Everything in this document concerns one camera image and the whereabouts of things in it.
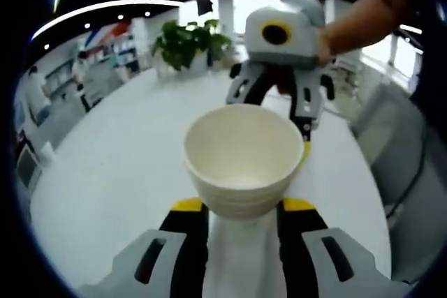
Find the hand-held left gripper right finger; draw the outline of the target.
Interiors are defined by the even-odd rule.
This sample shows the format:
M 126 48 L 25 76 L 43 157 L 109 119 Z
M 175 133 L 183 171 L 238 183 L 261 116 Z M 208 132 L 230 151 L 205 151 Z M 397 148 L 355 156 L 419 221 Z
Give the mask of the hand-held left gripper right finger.
M 384 276 L 372 253 L 305 200 L 278 203 L 277 234 L 288 297 L 405 297 L 411 289 Z

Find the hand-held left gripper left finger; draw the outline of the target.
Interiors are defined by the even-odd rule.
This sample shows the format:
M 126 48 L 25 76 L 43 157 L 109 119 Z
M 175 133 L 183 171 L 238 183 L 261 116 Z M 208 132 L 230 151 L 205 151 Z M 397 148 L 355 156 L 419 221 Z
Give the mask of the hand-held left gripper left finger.
M 208 260 L 209 209 L 200 198 L 176 202 L 112 261 L 112 270 L 79 297 L 201 297 Z

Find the person's right hand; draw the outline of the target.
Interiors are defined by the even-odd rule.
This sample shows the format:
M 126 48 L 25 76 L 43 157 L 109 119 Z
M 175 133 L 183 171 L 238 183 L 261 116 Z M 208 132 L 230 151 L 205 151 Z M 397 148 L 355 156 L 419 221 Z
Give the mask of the person's right hand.
M 325 29 L 317 30 L 318 64 L 321 67 L 327 66 L 332 59 L 332 49 L 330 37 Z

